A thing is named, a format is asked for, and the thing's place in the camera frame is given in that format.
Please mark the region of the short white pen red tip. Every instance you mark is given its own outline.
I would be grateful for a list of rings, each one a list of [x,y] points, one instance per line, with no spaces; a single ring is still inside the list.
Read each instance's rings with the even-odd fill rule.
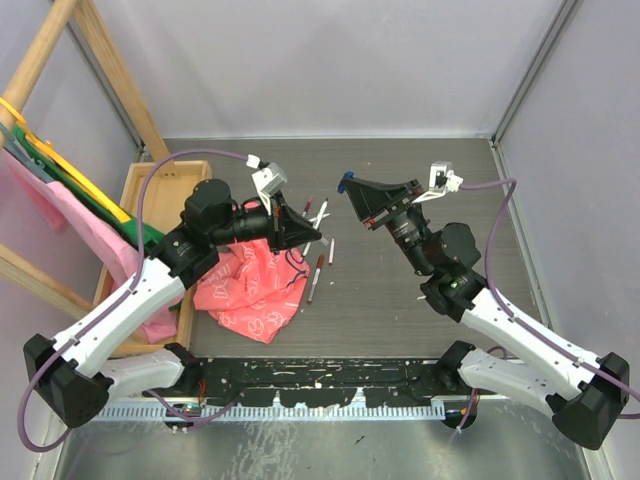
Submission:
[[[328,255],[328,265],[332,266],[334,263],[334,253],[335,253],[335,238],[332,238],[329,246],[329,255]]]

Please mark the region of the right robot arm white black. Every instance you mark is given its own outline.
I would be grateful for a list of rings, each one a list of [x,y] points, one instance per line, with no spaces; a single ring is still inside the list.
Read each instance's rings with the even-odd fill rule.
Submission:
[[[468,225],[429,228],[422,202],[460,185],[442,174],[424,189],[416,180],[384,184],[346,173],[338,189],[365,227],[386,228],[416,275],[426,277],[420,289],[435,312],[493,339],[520,360],[501,360],[457,341],[437,362],[444,390],[459,394],[470,387],[503,395],[546,415],[581,447],[599,449],[629,401],[628,362],[560,337],[508,301],[474,271],[482,256]]]

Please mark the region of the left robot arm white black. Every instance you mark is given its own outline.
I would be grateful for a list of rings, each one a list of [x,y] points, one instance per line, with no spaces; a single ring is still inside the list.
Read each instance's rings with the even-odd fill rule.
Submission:
[[[245,207],[219,179],[198,183],[180,218],[134,275],[92,312],[51,339],[36,334],[24,344],[30,386],[67,427],[88,423],[114,397],[122,382],[107,373],[108,358],[211,270],[220,246],[264,239],[277,253],[322,237],[280,191],[261,194],[257,206]]]

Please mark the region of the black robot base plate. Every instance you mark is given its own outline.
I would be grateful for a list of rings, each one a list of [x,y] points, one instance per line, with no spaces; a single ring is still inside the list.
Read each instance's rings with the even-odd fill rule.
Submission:
[[[178,383],[155,389],[161,396],[202,397],[208,406],[309,408],[351,404],[429,406],[441,395],[467,396],[471,388],[447,383],[436,363],[420,358],[207,358],[187,368]]]

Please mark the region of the white pen brown cap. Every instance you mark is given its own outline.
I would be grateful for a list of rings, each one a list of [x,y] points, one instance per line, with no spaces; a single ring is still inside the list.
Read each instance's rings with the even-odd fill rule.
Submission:
[[[317,284],[319,282],[319,277],[320,277],[324,262],[325,262],[325,255],[322,254],[318,257],[316,262],[316,267],[314,270],[311,286],[310,286],[308,297],[307,297],[307,305],[311,305],[313,302],[314,294],[317,288]]]

